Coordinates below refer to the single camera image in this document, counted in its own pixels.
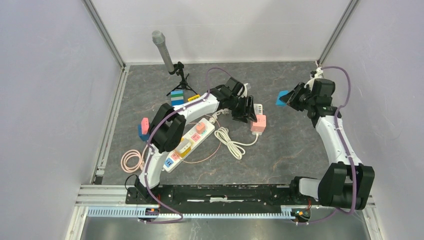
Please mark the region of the small white USB power strip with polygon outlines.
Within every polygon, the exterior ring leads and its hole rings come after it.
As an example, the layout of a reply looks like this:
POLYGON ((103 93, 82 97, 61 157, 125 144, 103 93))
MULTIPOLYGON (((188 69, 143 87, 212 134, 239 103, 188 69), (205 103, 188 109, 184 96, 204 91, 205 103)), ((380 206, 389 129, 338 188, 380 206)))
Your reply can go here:
POLYGON ((257 116, 263 115, 264 114, 264 109, 263 109, 263 105, 260 103, 254 103, 253 104, 254 107, 254 113, 257 116))

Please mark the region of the pink cube socket adapter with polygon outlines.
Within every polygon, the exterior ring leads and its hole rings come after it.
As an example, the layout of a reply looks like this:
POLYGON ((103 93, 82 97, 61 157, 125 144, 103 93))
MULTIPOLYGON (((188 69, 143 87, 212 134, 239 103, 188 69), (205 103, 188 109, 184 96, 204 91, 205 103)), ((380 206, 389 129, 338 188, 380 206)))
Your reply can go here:
POLYGON ((256 121, 250 122, 250 131, 253 135, 262 135, 267 126, 267 116, 264 114, 257 114, 256 121))

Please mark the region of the large white power strip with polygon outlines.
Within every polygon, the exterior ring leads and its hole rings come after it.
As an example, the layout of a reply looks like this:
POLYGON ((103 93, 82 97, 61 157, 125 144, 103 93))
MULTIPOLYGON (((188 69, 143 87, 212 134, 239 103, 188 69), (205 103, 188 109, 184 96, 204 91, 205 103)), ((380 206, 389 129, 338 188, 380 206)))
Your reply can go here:
POLYGON ((191 127, 182 138, 189 139, 192 142, 191 151, 184 157, 180 158, 175 149, 172 150, 166 157, 165 162, 162 167, 162 171, 171 173, 180 163, 186 160, 186 158, 197 148, 199 147, 214 131, 215 125, 212 124, 208 119, 202 118, 196 123, 190 123, 191 127), (206 124, 206 131, 203 134, 197 134, 196 125, 199 122, 204 122, 206 124))

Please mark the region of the pink USB charger plug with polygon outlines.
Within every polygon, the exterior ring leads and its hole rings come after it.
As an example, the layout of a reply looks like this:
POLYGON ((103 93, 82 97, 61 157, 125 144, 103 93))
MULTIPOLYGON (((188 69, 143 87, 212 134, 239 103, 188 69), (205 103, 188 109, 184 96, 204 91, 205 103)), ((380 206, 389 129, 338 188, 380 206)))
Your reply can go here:
POLYGON ((207 129, 207 126, 204 122, 198 122, 195 126, 196 133, 201 135, 203 134, 207 129))

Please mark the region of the white charger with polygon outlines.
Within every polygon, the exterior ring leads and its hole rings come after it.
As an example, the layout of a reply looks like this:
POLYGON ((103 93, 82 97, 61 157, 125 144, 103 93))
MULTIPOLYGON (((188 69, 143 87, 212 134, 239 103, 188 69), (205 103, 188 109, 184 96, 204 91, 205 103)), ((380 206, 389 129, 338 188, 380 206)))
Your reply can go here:
POLYGON ((183 139, 180 144, 177 146, 176 151, 183 155, 186 151, 190 151, 192 142, 189 139, 183 139))

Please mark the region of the yellow cube socket adapter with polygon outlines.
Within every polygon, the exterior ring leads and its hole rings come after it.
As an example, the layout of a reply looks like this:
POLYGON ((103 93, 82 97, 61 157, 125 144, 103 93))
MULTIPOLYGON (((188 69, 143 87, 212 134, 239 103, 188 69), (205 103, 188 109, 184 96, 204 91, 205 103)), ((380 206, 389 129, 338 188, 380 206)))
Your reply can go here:
POLYGON ((192 141, 186 138, 182 138, 179 145, 175 148, 176 154, 180 158, 184 158, 192 149, 192 141))

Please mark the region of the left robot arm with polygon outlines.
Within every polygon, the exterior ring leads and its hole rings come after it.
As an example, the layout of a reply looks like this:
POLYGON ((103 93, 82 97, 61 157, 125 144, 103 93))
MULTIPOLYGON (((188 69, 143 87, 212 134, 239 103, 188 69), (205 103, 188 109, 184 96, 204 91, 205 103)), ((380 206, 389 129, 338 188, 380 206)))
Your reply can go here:
POLYGON ((168 154, 180 144, 188 123, 206 114, 225 109, 230 111, 235 121, 243 123, 257 121, 254 97, 244 95, 244 90, 244 84, 231 77, 226 84, 209 89, 193 101, 177 106, 168 103, 160 106, 150 123, 145 165, 134 184, 140 200, 145 204, 151 204, 156 200, 155 187, 160 183, 162 168, 168 154))

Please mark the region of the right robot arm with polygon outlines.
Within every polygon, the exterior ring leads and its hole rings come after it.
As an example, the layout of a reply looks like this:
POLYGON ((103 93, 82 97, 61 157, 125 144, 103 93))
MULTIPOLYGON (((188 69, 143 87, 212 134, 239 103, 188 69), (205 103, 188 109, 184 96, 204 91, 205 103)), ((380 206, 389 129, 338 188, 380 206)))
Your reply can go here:
POLYGON ((329 167, 321 179, 296 176, 289 199, 302 204, 309 197, 325 207, 363 210, 369 199, 375 171, 353 151, 343 128, 341 109, 332 104, 335 82, 318 78, 300 82, 280 100, 296 111, 306 111, 323 142, 329 167))

